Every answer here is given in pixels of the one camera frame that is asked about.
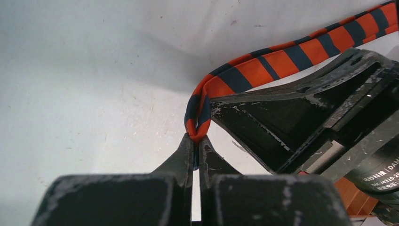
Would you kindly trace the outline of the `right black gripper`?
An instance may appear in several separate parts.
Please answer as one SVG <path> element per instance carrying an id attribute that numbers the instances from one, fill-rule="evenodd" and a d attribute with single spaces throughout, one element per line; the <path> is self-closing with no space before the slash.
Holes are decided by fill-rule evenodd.
<path id="1" fill-rule="evenodd" d="M 263 167 L 351 181 L 399 201 L 399 64 L 351 48 L 284 85 L 210 100 L 211 118 Z"/>

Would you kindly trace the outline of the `orange navy striped tie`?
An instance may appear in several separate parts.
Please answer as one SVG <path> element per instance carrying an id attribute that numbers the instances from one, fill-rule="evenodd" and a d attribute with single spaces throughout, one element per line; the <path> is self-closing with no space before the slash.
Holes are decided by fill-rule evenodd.
<path id="1" fill-rule="evenodd" d="M 212 98 L 288 77 L 397 30 L 396 4 L 391 0 L 301 39 L 229 61 L 206 75 L 193 91 L 184 116 L 186 132 L 195 143 L 207 134 Z"/>

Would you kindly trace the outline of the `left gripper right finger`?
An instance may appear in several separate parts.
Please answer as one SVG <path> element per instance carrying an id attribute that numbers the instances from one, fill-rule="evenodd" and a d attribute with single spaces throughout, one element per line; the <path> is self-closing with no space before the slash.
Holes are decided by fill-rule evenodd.
<path id="1" fill-rule="evenodd" d="M 318 175 L 242 175 L 208 137 L 199 143 L 204 226 L 349 226 L 334 185 Z"/>

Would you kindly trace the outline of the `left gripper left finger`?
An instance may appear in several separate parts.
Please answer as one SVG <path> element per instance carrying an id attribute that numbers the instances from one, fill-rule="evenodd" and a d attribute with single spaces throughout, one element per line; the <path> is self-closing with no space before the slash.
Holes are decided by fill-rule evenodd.
<path id="1" fill-rule="evenodd" d="M 147 174 L 82 174 L 57 178 L 33 226 L 189 226 L 192 224 L 193 141 Z"/>

